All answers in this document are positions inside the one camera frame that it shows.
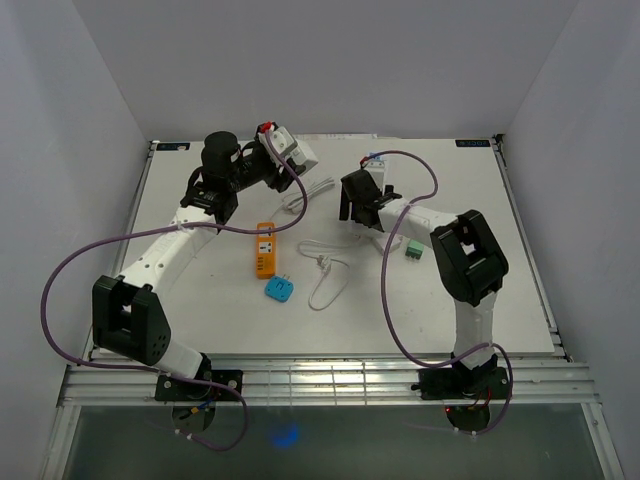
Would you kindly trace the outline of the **green plug adapter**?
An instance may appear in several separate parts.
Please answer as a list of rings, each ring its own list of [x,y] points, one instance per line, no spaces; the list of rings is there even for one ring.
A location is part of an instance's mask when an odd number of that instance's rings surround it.
[[[405,249],[405,256],[410,260],[418,261],[422,258],[424,254],[424,249],[425,249],[425,246],[422,243],[411,239],[407,243],[407,246]]]

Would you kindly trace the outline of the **white pastel power strip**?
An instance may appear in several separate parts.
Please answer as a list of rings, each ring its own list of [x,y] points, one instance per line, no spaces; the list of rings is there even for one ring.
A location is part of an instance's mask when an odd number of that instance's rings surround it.
[[[356,223],[353,220],[347,222],[348,230],[359,238],[363,238],[373,245],[380,255],[383,255],[386,249],[387,242],[390,235],[385,232],[381,232],[371,227],[367,227],[363,224]]]

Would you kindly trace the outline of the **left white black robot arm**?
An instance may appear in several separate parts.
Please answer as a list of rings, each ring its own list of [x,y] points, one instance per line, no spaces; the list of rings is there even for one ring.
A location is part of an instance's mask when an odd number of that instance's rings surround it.
[[[117,276],[95,282],[94,344],[178,377],[178,388],[190,399],[205,397],[212,387],[210,363],[203,353],[173,338],[162,300],[227,224],[241,191],[264,183],[283,192],[317,162],[306,142],[273,123],[260,125],[246,145],[228,131],[209,134],[201,164],[189,177],[168,231]]]

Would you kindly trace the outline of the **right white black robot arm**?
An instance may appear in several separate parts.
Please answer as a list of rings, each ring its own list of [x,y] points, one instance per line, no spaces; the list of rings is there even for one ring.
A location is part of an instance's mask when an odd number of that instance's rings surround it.
[[[509,264],[485,217],[419,206],[392,188],[381,190],[362,168],[341,179],[339,219],[392,238],[400,234],[430,248],[440,280],[454,301],[456,324],[451,382],[474,397],[497,368],[493,310]]]

